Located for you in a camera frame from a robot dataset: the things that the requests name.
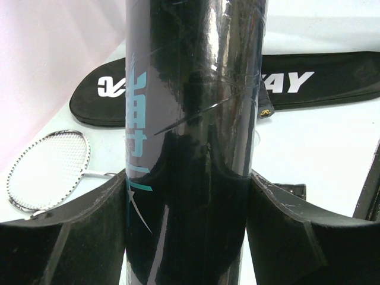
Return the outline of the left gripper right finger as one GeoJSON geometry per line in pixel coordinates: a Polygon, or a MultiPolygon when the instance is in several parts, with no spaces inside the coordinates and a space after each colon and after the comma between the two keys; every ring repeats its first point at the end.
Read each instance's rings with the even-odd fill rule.
{"type": "Polygon", "coordinates": [[[379,284],[379,223],[315,206],[257,172],[247,233],[257,284],[379,284]]]}

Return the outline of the black shuttlecock tube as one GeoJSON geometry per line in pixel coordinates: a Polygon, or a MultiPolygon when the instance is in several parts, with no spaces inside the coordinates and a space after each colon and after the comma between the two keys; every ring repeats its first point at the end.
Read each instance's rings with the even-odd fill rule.
{"type": "Polygon", "coordinates": [[[238,284],[266,1],[126,2],[126,282],[238,284]]]}

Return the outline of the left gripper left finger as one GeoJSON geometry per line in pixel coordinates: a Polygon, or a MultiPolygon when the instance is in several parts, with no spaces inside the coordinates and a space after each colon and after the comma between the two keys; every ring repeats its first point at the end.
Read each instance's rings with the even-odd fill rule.
{"type": "Polygon", "coordinates": [[[1,284],[118,284],[126,174],[29,220],[1,223],[1,284]]]}

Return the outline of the clear tube lid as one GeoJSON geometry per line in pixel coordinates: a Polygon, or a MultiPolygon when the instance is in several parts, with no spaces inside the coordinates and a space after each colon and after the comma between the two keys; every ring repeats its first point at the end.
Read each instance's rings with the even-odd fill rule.
{"type": "Polygon", "coordinates": [[[257,130],[255,130],[254,133],[254,148],[258,147],[261,142],[261,137],[260,134],[257,130]]]}

